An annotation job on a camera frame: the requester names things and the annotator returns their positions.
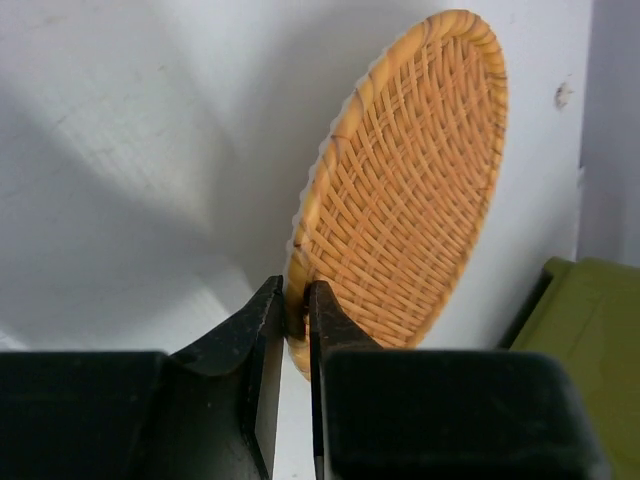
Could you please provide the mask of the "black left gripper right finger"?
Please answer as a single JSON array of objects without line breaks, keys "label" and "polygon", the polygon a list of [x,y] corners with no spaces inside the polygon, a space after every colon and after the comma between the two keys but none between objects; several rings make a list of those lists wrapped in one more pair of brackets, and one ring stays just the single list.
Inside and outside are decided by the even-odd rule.
[{"label": "black left gripper right finger", "polygon": [[305,293],[319,479],[609,479],[580,396],[553,359],[380,347],[330,285]]}]

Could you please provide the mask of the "orange woven rattan plate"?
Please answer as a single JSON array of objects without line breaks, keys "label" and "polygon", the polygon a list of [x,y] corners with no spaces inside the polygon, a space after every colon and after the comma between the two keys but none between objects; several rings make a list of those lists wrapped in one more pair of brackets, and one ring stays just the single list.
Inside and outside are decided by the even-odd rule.
[{"label": "orange woven rattan plate", "polygon": [[287,246],[287,336],[301,374],[316,280],[379,345],[424,339],[482,230],[508,102],[501,45],[468,10],[417,23],[358,81],[320,145]]}]

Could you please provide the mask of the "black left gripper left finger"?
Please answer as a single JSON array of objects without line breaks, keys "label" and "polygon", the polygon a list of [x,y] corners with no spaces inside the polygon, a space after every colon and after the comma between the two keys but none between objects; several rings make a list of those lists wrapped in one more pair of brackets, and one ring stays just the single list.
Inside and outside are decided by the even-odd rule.
[{"label": "black left gripper left finger", "polygon": [[268,479],[283,280],[190,345],[1,356],[5,479]]}]

